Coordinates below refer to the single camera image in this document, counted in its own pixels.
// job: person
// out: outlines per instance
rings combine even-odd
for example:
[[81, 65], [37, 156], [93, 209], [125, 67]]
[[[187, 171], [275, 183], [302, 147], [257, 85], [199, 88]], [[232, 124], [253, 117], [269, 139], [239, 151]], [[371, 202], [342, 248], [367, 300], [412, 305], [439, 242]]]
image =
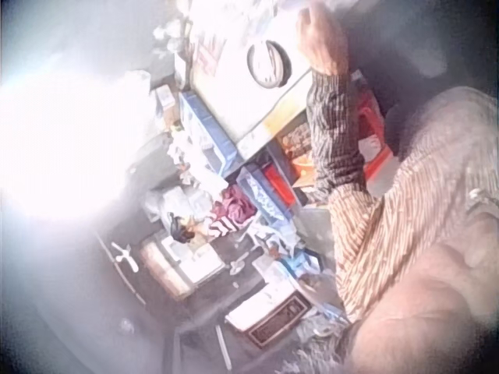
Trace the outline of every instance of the person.
[[316, 184], [331, 212], [336, 284], [352, 323], [342, 339], [302, 355], [299, 372], [457, 372], [497, 328], [497, 101], [456, 87], [418, 108], [399, 140], [393, 186], [376, 199], [349, 111], [345, 35], [317, 3], [297, 29], [313, 69]]
[[209, 242], [243, 228], [257, 212], [256, 207], [237, 185], [222, 190], [221, 201], [215, 201], [210, 213], [201, 222], [192, 217], [169, 215], [169, 231], [180, 243], [189, 243], [195, 238]]

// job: cardboard box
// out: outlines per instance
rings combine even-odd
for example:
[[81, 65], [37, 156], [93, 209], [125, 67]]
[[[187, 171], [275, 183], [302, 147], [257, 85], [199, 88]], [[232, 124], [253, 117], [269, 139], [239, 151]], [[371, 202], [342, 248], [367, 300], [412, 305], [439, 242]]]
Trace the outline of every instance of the cardboard box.
[[179, 95], [173, 93], [168, 84], [158, 87], [156, 94], [163, 107], [163, 119], [168, 129], [180, 119]]

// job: clock face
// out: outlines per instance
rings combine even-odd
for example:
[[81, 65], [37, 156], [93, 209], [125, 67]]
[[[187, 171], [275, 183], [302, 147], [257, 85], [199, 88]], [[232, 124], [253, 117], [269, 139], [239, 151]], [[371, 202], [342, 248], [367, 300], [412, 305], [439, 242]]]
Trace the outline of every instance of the clock face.
[[277, 46], [270, 41], [253, 44], [247, 55], [248, 69], [255, 81], [264, 88], [282, 86], [285, 64]]

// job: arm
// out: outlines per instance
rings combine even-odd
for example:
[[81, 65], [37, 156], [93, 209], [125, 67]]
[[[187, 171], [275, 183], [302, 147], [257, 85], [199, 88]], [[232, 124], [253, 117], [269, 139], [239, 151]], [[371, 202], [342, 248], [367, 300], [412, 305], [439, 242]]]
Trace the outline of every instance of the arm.
[[348, 50], [341, 27], [322, 5], [300, 14], [299, 47], [309, 60], [313, 85], [307, 100], [317, 190], [328, 199], [338, 288], [376, 219], [378, 202], [367, 192], [359, 129], [350, 121]]

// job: bright light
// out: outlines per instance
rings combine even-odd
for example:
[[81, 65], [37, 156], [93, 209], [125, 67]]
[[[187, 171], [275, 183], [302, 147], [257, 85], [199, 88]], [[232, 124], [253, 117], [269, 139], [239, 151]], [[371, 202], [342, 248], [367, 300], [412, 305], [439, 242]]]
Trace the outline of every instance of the bright light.
[[142, 141], [148, 89], [130, 76], [110, 84], [66, 74], [3, 87], [0, 183], [7, 195], [39, 217], [81, 217], [103, 207], [119, 194]]

